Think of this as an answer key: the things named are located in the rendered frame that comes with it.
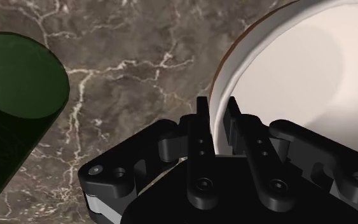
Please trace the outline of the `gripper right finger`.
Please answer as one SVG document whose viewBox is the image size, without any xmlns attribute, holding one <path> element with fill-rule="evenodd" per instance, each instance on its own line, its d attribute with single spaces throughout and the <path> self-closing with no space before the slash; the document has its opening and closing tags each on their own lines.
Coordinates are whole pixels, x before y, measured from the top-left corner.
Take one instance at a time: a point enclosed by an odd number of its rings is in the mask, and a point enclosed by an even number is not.
<svg viewBox="0 0 358 224">
<path fill-rule="evenodd" d="M 228 144 L 235 154 L 246 156 L 261 203 L 276 212 L 295 207 L 305 188 L 286 170 L 286 159 L 307 156 L 309 164 L 331 170 L 338 191 L 358 204 L 358 151 L 330 140 L 288 120 L 264 125 L 255 115 L 240 112 L 230 97 L 223 116 Z"/>
</svg>

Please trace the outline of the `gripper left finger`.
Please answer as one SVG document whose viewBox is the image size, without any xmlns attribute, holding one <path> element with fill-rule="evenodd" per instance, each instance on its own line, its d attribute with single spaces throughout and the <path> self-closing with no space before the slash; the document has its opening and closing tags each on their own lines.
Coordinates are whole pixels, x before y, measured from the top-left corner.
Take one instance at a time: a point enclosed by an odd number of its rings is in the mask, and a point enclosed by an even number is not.
<svg viewBox="0 0 358 224">
<path fill-rule="evenodd" d="M 178 123 L 158 120 L 102 155 L 83 165 L 78 178 L 90 196 L 106 193 L 122 199 L 139 193 L 180 159 L 187 161 L 187 198 L 196 208 L 207 210 L 219 201 L 217 181 L 209 166 L 215 159 L 209 128 L 206 97 L 196 100 L 196 113 Z"/>
</svg>

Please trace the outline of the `white bowl with brown outside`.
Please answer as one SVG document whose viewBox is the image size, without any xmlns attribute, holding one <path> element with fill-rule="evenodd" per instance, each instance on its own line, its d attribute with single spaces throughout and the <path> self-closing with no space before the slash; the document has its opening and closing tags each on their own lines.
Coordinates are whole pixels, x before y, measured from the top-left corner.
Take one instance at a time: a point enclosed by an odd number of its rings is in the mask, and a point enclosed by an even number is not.
<svg viewBox="0 0 358 224">
<path fill-rule="evenodd" d="M 265 124 L 285 119 L 358 151 L 358 0 L 297 0 L 251 25 L 221 60 L 210 92 L 215 151 L 234 97 Z"/>
</svg>

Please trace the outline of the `dark green cylinder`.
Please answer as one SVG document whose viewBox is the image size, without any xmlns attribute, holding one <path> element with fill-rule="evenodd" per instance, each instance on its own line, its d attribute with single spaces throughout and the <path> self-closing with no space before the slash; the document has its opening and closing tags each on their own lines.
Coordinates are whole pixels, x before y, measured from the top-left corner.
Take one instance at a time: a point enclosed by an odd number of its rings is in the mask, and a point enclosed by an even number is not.
<svg viewBox="0 0 358 224">
<path fill-rule="evenodd" d="M 0 193 L 69 100 L 69 78 L 38 41 L 0 31 Z"/>
</svg>

